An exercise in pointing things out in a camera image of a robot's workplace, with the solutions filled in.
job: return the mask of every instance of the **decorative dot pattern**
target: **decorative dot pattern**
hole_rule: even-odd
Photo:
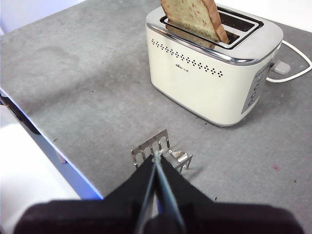
[[[211,75],[217,75],[219,78],[223,77],[222,71],[217,71],[215,68],[210,68],[206,64],[202,64],[201,62],[196,62],[195,59],[192,59],[189,56],[180,54],[178,51],[175,51],[168,46],[165,46],[162,43],[159,43],[158,41],[152,39],[152,45],[156,46],[157,48],[160,48],[161,50],[165,51],[166,53],[170,54],[171,56],[175,56],[177,59],[180,59],[183,62],[186,62],[193,67],[197,67],[198,69],[205,71],[205,72],[211,72]]]

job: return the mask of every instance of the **metal holder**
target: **metal holder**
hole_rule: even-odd
[[[156,150],[158,152],[161,152],[161,153],[163,152],[163,149],[162,149],[162,146],[161,146],[161,143],[160,143],[160,140],[163,137],[166,138],[167,150],[168,150],[169,155],[171,155],[178,162],[178,165],[177,166],[173,165],[173,167],[175,169],[177,169],[177,170],[179,169],[180,173],[182,173],[183,168],[186,169],[186,170],[189,168],[193,155],[189,156],[189,155],[187,155],[186,152],[183,152],[183,151],[172,151],[170,149],[168,132],[167,132],[167,129],[165,129],[165,130],[163,130],[160,133],[156,134],[155,136],[153,136],[152,138],[150,138],[149,140],[147,140],[146,142],[144,142],[143,144],[139,145],[138,147],[136,147],[135,149],[133,149],[131,151],[133,162],[134,162],[134,165],[135,165],[135,167],[137,169],[138,169],[139,165],[137,163],[136,156],[138,154],[141,154],[142,159],[144,161],[146,159],[145,152],[144,152],[144,150],[146,148],[150,149],[151,155],[153,155],[153,156],[155,155],[154,150]],[[158,149],[154,149],[153,148],[153,144],[156,143],[156,142],[157,142],[157,145],[158,145]]]

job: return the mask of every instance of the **toaster logo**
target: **toaster logo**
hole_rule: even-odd
[[[189,70],[187,70],[187,69],[181,67],[181,66],[180,66],[179,64],[177,64],[177,63],[175,64],[175,66],[178,67],[178,68],[180,68],[180,69],[182,69],[183,71],[189,72]]]

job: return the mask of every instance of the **toaster control panel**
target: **toaster control panel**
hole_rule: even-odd
[[[270,63],[267,64],[266,66],[264,66],[263,68],[261,68],[254,76],[253,78],[253,82],[250,86],[248,95],[246,97],[243,109],[242,109],[242,113],[244,113],[259,97],[260,92],[261,92],[261,88],[263,86],[263,83],[265,82],[268,73],[270,70]]]

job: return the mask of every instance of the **cable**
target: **cable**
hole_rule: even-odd
[[[302,76],[303,74],[306,74],[309,70],[312,69],[312,62],[305,54],[303,54],[300,50],[298,50],[296,47],[294,47],[292,44],[290,44],[287,41],[282,40],[282,43],[285,44],[286,46],[288,46],[289,48],[293,49],[295,52],[297,52],[309,64],[309,67],[307,69],[297,73],[296,75],[293,75],[291,77],[287,77],[284,79],[271,79],[271,78],[267,77],[267,81],[272,82],[272,83],[283,83],[283,82],[295,79],[299,76]]]

